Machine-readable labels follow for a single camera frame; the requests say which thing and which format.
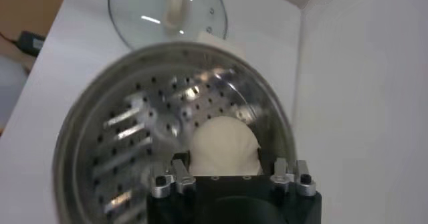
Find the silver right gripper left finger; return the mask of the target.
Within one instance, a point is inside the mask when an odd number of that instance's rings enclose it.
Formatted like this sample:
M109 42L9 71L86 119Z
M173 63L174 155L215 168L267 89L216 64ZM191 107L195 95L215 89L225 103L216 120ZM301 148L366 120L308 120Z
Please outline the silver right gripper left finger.
M189 152L175 153L170 164L155 162L150 168L150 194L155 199L169 197L173 191L185 195L196 188L196 178L188 171Z

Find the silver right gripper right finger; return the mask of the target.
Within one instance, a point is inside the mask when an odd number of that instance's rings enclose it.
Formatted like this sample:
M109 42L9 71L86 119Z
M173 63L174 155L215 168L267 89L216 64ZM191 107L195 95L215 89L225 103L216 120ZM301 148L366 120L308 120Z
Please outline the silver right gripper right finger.
M277 158L270 181L276 189L280 189L283 193L288 193L290 186L294 183L299 196L313 197L316 194L316 182L309 173L305 160L297 160L292 169L289 169L285 158Z

